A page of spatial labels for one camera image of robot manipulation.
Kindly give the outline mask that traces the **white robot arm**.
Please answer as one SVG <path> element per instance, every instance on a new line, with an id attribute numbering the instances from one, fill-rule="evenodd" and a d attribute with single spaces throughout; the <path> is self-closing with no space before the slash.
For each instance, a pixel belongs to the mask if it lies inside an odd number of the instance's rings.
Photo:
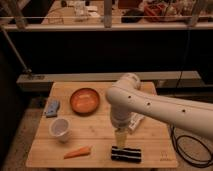
<path id="1" fill-rule="evenodd" d="M 106 90 L 116 145 L 123 148 L 131 114 L 138 113 L 213 140 L 213 104 L 149 94 L 134 73 L 122 75 Z"/>

